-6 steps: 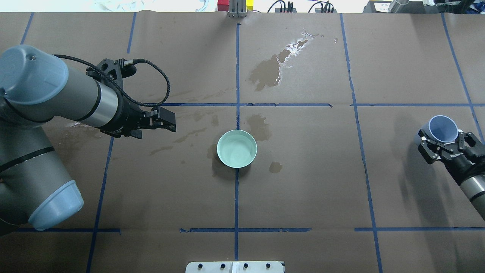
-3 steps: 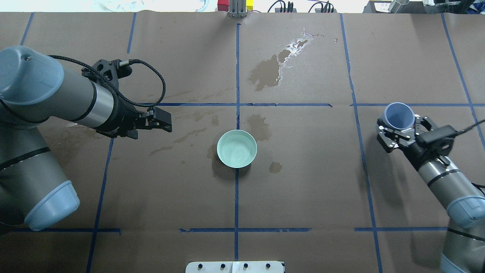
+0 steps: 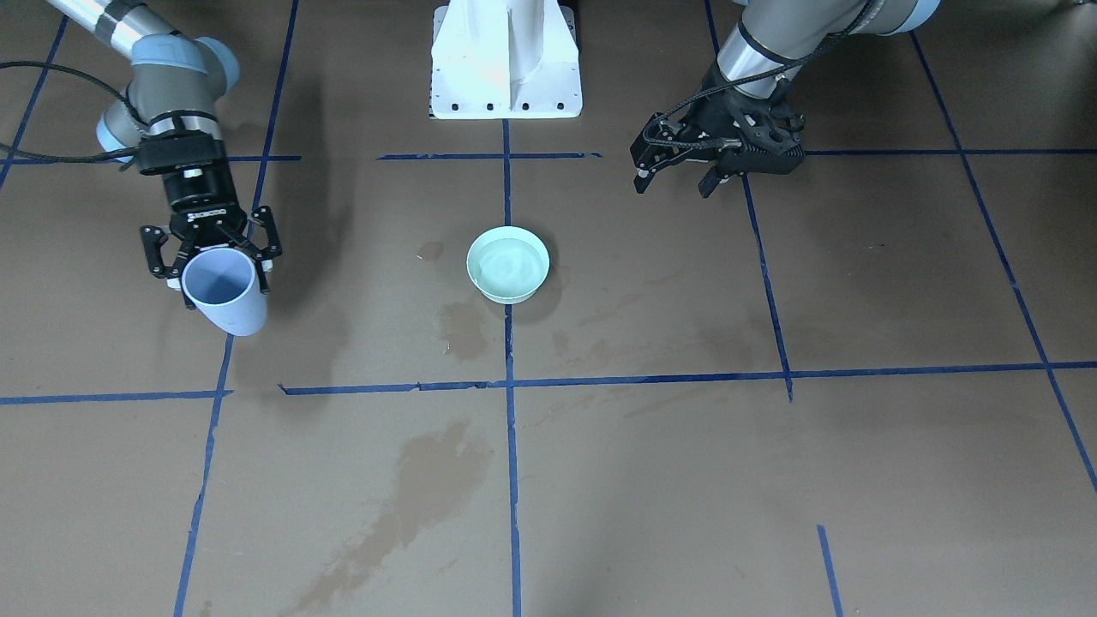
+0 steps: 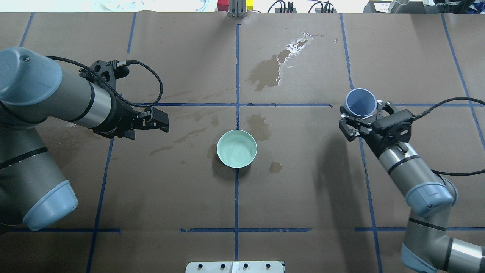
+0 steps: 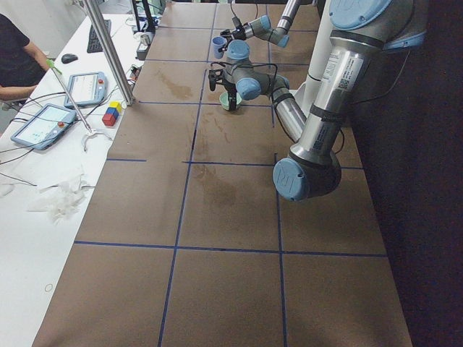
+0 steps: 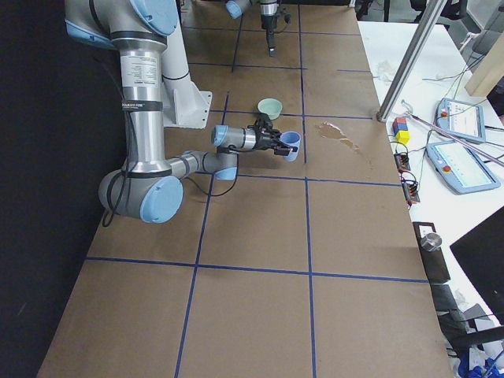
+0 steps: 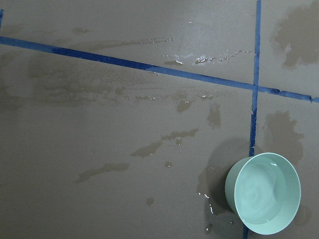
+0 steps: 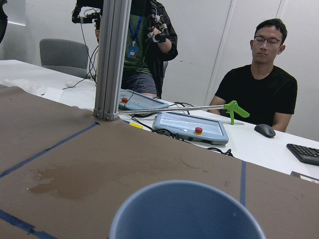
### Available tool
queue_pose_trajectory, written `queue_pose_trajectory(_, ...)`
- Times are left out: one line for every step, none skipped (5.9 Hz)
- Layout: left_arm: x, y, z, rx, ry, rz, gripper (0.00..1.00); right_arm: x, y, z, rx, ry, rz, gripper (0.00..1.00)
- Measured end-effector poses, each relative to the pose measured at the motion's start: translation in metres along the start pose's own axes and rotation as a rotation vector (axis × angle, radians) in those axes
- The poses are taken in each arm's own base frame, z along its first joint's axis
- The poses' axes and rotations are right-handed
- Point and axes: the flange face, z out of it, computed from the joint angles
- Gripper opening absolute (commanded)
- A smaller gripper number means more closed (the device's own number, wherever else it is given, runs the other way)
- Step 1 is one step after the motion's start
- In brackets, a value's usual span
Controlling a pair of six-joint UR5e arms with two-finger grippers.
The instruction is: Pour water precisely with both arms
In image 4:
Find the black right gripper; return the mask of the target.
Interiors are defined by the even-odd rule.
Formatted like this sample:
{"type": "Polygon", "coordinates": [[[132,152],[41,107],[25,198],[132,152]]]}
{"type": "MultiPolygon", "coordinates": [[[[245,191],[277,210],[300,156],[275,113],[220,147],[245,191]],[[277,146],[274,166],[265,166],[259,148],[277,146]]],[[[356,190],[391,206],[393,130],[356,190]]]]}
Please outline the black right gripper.
{"type": "Polygon", "coordinates": [[[375,121],[396,122],[398,116],[398,108],[390,101],[377,101],[376,116],[369,116],[367,119],[358,119],[351,115],[345,107],[339,108],[341,117],[338,122],[339,129],[344,134],[348,142],[354,141],[361,136],[374,155],[378,158],[383,152],[399,142],[391,142],[383,139],[382,136],[374,133],[372,124],[375,121]]]}

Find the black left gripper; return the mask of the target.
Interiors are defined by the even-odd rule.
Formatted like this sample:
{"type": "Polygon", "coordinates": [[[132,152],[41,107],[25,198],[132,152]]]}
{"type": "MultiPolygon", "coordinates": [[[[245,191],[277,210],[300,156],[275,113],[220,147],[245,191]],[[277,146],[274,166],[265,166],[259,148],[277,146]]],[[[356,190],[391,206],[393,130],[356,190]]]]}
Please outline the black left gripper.
{"type": "MultiPolygon", "coordinates": [[[[140,112],[132,106],[122,102],[118,97],[111,96],[111,108],[108,115],[100,125],[92,128],[95,134],[104,138],[128,138],[135,140],[135,130],[142,125],[138,118],[140,112]]],[[[142,114],[143,130],[158,129],[165,133],[170,132],[169,114],[155,107],[147,107],[142,114]]]]}

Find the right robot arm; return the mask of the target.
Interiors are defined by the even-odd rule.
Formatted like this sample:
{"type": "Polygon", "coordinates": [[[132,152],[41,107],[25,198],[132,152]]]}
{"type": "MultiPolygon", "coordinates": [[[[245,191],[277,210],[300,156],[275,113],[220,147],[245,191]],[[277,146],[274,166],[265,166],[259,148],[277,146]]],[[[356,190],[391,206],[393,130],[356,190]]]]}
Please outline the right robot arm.
{"type": "Polygon", "coordinates": [[[402,264],[418,273],[483,273],[484,247],[447,235],[458,190],[448,173],[432,170],[409,143],[414,121],[449,102],[420,114],[398,110],[392,102],[345,100],[339,128],[348,141],[362,138],[410,207],[402,264]]]}

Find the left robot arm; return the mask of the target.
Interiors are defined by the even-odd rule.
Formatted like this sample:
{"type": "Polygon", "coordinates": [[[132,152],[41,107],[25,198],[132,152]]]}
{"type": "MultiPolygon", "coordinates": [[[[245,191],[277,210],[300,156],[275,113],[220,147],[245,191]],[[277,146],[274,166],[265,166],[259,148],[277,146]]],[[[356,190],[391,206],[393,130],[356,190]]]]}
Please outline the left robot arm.
{"type": "Polygon", "coordinates": [[[169,116],[156,109],[163,82],[138,60],[79,62],[43,56],[24,47],[1,50],[1,234],[23,224],[39,231],[73,212],[78,199],[36,130],[48,118],[92,130],[104,138],[135,139],[135,131],[169,132],[169,116]],[[116,81],[138,64],[160,85],[153,103],[133,103],[116,81]]]}

